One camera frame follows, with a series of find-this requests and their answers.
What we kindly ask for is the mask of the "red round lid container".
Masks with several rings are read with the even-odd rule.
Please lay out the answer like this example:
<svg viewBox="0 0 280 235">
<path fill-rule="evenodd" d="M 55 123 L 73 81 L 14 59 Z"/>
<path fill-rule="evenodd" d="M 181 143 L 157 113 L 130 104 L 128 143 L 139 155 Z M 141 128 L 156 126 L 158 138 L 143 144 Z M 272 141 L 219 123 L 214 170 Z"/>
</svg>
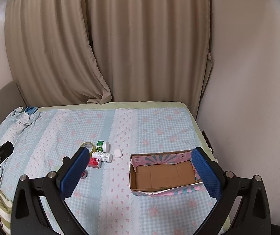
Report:
<svg viewBox="0 0 280 235">
<path fill-rule="evenodd" d="M 81 179 L 85 179 L 88 175 L 88 172 L 87 170 L 85 170 L 83 173 L 82 173 L 82 176 L 81 176 Z"/>
</svg>

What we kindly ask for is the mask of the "red white small box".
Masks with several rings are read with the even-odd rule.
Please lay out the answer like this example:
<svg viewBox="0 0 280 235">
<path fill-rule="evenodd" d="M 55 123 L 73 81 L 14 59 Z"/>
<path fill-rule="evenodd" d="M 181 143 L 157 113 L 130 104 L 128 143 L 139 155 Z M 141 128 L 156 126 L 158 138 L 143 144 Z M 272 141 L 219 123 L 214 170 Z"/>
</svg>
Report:
<svg viewBox="0 0 280 235">
<path fill-rule="evenodd" d="M 100 169 L 102 166 L 102 162 L 97 158 L 90 157 L 87 166 L 90 168 Z"/>
</svg>

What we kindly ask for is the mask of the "yellow packing tape roll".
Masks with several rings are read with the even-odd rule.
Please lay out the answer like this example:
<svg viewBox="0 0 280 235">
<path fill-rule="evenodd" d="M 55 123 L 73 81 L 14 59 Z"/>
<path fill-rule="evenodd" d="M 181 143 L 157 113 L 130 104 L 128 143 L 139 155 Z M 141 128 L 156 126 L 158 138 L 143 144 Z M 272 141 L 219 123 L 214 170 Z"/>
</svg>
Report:
<svg viewBox="0 0 280 235">
<path fill-rule="evenodd" d="M 96 146 L 91 142 L 84 142 L 81 144 L 81 147 L 88 149 L 90 154 L 96 152 Z"/>
</svg>

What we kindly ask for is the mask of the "green labelled white jar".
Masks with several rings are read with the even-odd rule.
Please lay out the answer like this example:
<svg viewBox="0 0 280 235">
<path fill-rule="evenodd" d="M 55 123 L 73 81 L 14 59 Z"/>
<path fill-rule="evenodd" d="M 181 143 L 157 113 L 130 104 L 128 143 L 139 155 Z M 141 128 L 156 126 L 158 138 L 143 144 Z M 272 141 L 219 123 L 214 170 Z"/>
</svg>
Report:
<svg viewBox="0 0 280 235">
<path fill-rule="evenodd" d="M 97 141 L 96 150 L 97 150 L 97 152 L 108 153 L 109 150 L 110 150 L 109 142 L 107 142 L 107 141 Z"/>
</svg>

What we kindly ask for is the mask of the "striped green white cloth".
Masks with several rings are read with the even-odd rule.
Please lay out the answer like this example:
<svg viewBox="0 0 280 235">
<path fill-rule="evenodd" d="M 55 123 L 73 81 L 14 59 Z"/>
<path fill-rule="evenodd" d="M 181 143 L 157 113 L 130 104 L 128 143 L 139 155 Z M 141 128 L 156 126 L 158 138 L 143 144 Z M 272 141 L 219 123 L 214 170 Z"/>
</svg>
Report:
<svg viewBox="0 0 280 235">
<path fill-rule="evenodd" d="M 12 201 L 4 195 L 2 190 L 0 190 L 0 218 L 2 230 L 5 234 L 11 234 L 11 212 Z"/>
</svg>

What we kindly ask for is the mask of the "white pill bottle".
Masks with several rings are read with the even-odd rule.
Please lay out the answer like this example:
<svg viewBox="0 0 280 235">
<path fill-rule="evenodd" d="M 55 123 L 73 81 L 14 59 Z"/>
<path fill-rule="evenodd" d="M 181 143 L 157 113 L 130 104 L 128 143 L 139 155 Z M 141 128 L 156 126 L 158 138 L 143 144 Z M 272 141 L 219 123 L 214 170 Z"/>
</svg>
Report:
<svg viewBox="0 0 280 235">
<path fill-rule="evenodd" d="M 105 153 L 105 152 L 94 152 L 92 153 L 93 158 L 97 158 L 102 162 L 108 162 L 111 163 L 113 156 L 110 153 Z"/>
</svg>

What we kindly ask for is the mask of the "white earbuds case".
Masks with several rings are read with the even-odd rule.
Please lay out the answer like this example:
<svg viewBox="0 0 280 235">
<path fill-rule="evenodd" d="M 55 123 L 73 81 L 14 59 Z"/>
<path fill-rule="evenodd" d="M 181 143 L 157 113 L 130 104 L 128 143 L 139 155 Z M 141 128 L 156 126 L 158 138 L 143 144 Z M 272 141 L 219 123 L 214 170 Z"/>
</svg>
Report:
<svg viewBox="0 0 280 235">
<path fill-rule="evenodd" d="M 123 156 L 122 150 L 121 149 L 115 149 L 114 150 L 114 156 L 115 156 L 116 159 L 121 158 Z"/>
</svg>

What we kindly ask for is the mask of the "blue tissue pack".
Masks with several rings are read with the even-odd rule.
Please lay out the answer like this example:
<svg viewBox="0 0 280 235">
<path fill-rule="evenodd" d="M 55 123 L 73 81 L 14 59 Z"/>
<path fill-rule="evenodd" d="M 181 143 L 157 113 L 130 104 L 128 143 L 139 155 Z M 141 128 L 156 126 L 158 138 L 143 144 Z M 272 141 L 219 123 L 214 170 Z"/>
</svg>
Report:
<svg viewBox="0 0 280 235">
<path fill-rule="evenodd" d="M 24 112 L 28 115 L 32 115 L 38 111 L 38 107 L 26 107 Z"/>
</svg>

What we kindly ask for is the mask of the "cardboard box pink teal flaps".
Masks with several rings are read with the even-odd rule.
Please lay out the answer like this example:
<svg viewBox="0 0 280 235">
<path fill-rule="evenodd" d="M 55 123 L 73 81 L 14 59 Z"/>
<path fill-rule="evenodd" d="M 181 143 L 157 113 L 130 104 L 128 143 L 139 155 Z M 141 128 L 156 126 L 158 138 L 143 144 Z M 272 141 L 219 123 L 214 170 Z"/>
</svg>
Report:
<svg viewBox="0 0 280 235">
<path fill-rule="evenodd" d="M 130 156 L 129 186 L 135 196 L 179 195 L 199 190 L 202 183 L 191 150 Z"/>
</svg>

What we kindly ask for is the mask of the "light green mattress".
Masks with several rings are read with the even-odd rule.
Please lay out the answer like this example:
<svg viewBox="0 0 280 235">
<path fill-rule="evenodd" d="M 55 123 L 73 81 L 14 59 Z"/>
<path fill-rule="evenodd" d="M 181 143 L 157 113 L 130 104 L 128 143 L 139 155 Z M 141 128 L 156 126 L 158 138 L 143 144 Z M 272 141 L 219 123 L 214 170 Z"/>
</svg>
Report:
<svg viewBox="0 0 280 235">
<path fill-rule="evenodd" d="M 57 170 L 82 143 L 108 141 L 122 157 L 88 168 L 67 205 L 89 234 L 193 234 L 215 204 L 203 185 L 161 197 L 136 196 L 129 187 L 131 154 L 190 150 L 206 143 L 188 109 L 178 103 L 114 103 L 109 109 L 51 109 L 37 120 L 37 175 Z"/>
</svg>

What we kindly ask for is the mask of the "beige curtain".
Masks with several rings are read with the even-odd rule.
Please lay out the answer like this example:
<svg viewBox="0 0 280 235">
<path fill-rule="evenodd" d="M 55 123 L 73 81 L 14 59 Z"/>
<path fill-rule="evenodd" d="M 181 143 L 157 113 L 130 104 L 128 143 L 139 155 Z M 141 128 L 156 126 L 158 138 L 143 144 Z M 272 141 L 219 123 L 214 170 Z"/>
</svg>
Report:
<svg viewBox="0 0 280 235">
<path fill-rule="evenodd" d="M 176 101 L 198 113 L 211 0 L 8 0 L 5 46 L 28 105 Z"/>
</svg>

